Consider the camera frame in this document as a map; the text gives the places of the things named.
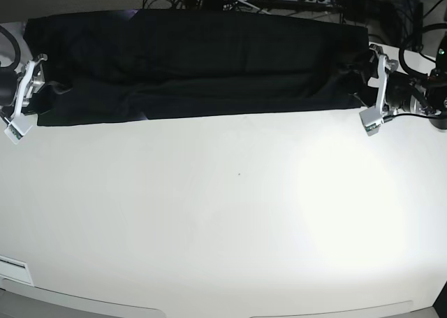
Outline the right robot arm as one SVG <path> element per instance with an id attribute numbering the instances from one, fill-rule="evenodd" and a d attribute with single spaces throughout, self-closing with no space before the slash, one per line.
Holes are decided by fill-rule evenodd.
<path id="1" fill-rule="evenodd" d="M 12 62 L 8 66 L 1 66 L 1 119 L 9 123 L 21 115 L 23 107 L 27 107 L 31 97 L 44 86 L 42 63 L 47 61 L 47 55 L 39 54 L 17 72 L 22 57 L 20 45 L 3 26 L 1 34 L 11 43 L 14 52 Z"/>

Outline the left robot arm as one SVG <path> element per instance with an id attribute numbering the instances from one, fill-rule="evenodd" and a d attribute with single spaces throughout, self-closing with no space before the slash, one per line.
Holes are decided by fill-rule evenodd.
<path id="1" fill-rule="evenodd" d="M 440 131 L 446 131 L 446 38 L 439 44 L 434 68 L 423 78 L 400 73 L 408 71 L 404 62 L 390 59 L 379 45 L 371 44 L 373 77 L 378 80 L 378 91 L 373 106 L 360 113 L 368 135 L 397 117 L 419 117 L 430 121 Z"/>

